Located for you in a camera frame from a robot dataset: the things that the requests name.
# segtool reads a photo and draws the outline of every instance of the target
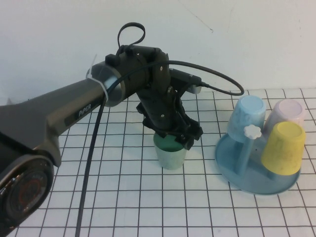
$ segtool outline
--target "purple cup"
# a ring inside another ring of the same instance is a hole
[[[284,99],[276,103],[264,127],[263,136],[268,139],[274,125],[283,121],[291,121],[303,126],[306,111],[304,106],[296,100]]]

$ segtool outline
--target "cup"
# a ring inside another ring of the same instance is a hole
[[[262,152],[261,162],[269,171],[279,175],[291,175],[301,168],[304,129],[290,121],[277,123]]]
[[[154,134],[154,145],[158,160],[164,169],[175,170],[180,168],[186,158],[187,150],[175,141],[175,136],[167,135],[165,138]]]
[[[244,128],[253,124],[262,129],[265,116],[266,104],[262,99],[254,95],[243,96],[238,100],[230,117],[227,133],[235,141],[244,143]]]
[[[305,108],[298,101],[293,99],[280,100],[276,103],[269,115],[262,133],[267,139],[274,125],[282,121],[292,121],[302,126],[305,114]]]

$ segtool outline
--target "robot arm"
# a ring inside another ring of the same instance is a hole
[[[94,65],[94,80],[85,79],[29,101],[0,107],[0,236],[23,222],[45,200],[60,166],[58,136],[98,107],[121,75],[151,62],[167,61],[158,48],[121,46],[116,55]],[[115,106],[137,93],[137,109],[144,125],[160,136],[173,134],[186,149],[202,135],[180,97],[185,90],[198,93],[193,76],[167,65],[141,70],[125,78],[110,93],[106,106]]]

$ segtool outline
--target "white wall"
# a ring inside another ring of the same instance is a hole
[[[120,27],[136,21],[147,30],[142,45],[245,88],[315,87],[315,9],[315,0],[1,0],[0,83],[25,100],[84,79],[93,55],[115,53]],[[140,35],[126,30],[122,42]]]

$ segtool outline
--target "white cable tie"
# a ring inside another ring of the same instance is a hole
[[[88,75],[87,75],[87,79],[91,79],[91,80],[93,80],[93,81],[95,81],[95,82],[97,82],[97,83],[99,83],[99,84],[101,85],[101,87],[102,87],[102,89],[103,89],[103,91],[104,91],[104,93],[105,93],[106,101],[108,101],[108,100],[109,100],[109,95],[108,95],[108,92],[107,92],[107,90],[106,90],[104,84],[103,84],[101,81],[99,81],[99,80],[93,78],[92,73],[91,73],[92,66],[94,65],[94,61],[95,61],[96,57],[97,57],[97,54],[94,56],[94,59],[93,59],[92,64],[91,64],[91,67],[90,67],[90,69],[89,69],[89,73],[88,73]]]

